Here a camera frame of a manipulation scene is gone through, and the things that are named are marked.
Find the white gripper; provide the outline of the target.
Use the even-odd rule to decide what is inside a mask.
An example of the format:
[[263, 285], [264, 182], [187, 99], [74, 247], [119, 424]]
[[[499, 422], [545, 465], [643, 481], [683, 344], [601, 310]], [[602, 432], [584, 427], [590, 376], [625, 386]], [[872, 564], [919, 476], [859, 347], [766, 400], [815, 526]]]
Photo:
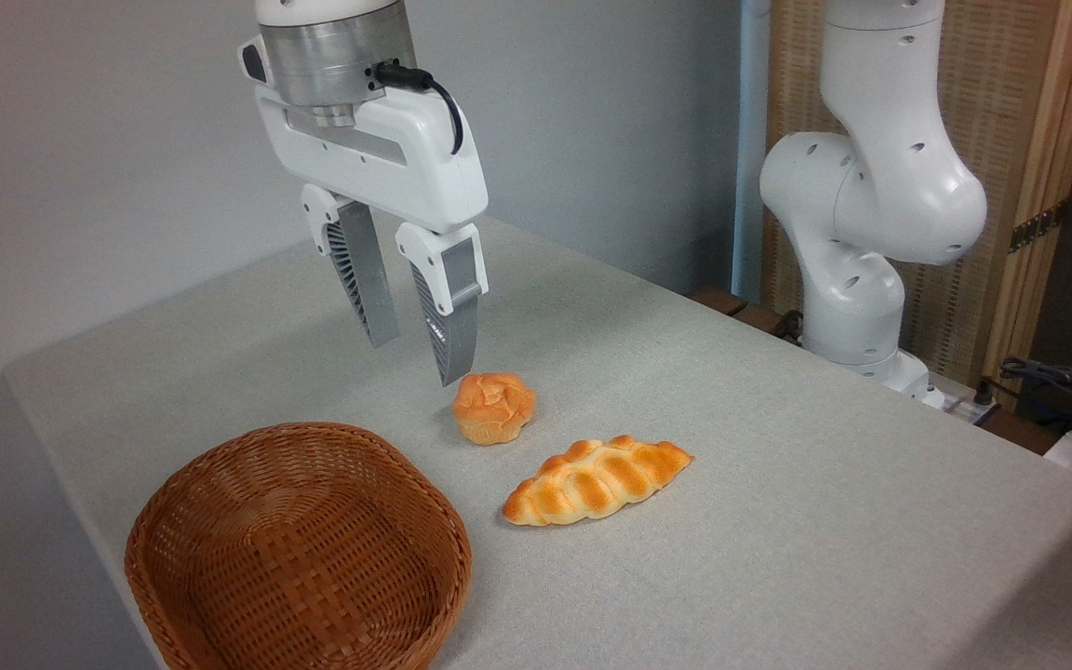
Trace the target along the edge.
[[399, 327], [367, 205], [410, 221], [394, 244], [410, 262], [441, 384], [468, 374], [477, 306], [489, 292], [480, 234], [467, 224], [489, 202], [471, 128], [452, 152], [446, 102], [398, 88], [358, 106], [353, 126], [317, 126], [310, 111], [265, 86], [255, 101], [281, 165], [310, 182], [301, 204], [316, 250], [331, 259], [371, 346], [394, 339]]

